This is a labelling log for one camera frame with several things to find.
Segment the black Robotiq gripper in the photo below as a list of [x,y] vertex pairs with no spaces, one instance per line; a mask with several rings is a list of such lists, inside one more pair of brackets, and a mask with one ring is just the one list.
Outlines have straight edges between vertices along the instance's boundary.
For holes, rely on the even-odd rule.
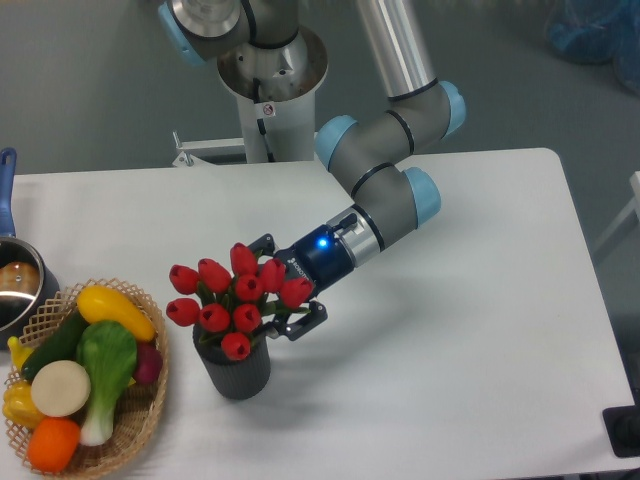
[[[307,297],[313,297],[340,281],[354,269],[354,262],[331,228],[322,224],[290,247],[278,250],[273,236],[262,235],[248,245],[257,260],[263,257],[277,259],[285,264],[286,280],[306,278],[313,284]],[[286,337],[296,341],[322,324],[328,318],[326,307],[317,300],[302,308],[301,316],[291,322],[293,312],[276,313],[263,327],[263,334],[272,339]]]

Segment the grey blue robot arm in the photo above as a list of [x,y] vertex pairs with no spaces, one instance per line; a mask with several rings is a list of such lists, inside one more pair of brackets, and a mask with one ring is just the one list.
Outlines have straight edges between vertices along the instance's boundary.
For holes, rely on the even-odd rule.
[[359,18],[389,101],[370,124],[338,116],[315,124],[315,93],[328,69],[320,38],[304,27],[294,1],[165,1],[160,20],[187,62],[215,61],[234,95],[248,163],[319,160],[351,205],[291,247],[271,237],[259,253],[282,260],[287,275],[312,288],[306,314],[293,320],[265,307],[257,338],[295,340],[326,318],[317,295],[419,228],[440,209],[433,180],[399,162],[453,133],[466,106],[457,88],[437,78],[408,1],[360,1]]

